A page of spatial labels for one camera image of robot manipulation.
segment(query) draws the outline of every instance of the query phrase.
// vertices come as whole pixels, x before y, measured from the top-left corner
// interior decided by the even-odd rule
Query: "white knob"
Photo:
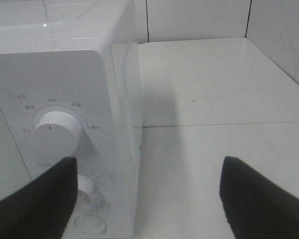
[[[43,115],[34,129],[33,143],[40,153],[61,159],[76,151],[82,131],[74,116],[52,111]]]

